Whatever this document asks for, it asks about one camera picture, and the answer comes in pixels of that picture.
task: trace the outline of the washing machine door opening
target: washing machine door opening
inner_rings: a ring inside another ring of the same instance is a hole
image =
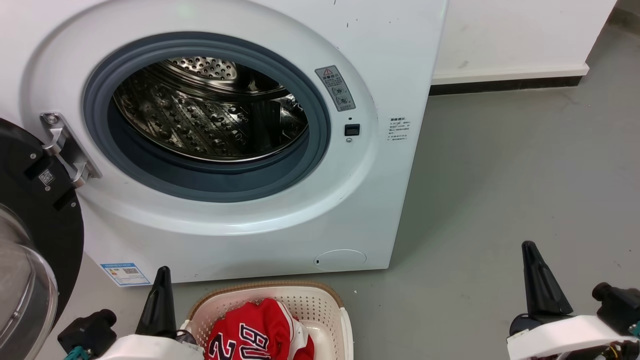
[[[91,76],[83,108],[92,138],[120,170],[202,201],[281,192],[315,169],[330,134],[326,104],[302,70],[210,33],[121,48]]]

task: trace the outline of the clothing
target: clothing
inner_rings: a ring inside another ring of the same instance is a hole
[[[307,328],[273,299],[226,313],[211,330],[207,360],[313,360]]]

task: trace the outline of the washing machine door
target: washing machine door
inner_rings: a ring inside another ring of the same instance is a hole
[[[0,359],[33,359],[67,305],[83,221],[65,166],[0,119]]]

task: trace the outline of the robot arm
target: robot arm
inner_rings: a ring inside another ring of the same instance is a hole
[[[573,309],[536,244],[525,241],[522,256],[527,314],[511,323],[511,360],[639,359],[640,291],[603,282],[592,292],[602,302],[597,316],[571,316]]]
[[[203,349],[193,336],[176,328],[171,271],[158,269],[136,333],[116,339],[111,327],[116,315],[101,310],[75,319],[58,335],[68,353],[65,360],[203,360]]]

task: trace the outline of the jersey lettering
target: jersey lettering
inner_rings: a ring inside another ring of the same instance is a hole
[[[263,350],[267,350],[267,345],[269,345],[269,338],[244,323],[240,323],[240,338]]]
[[[222,337],[222,333],[219,332],[211,343],[209,344],[209,356],[217,360],[231,360],[236,351],[236,342],[233,340],[227,341],[227,345],[223,345],[225,340]]]
[[[240,357],[243,360],[270,360],[271,356],[267,352],[269,338],[256,329],[252,329],[244,323],[240,323],[240,338],[249,342],[253,346],[241,345]]]

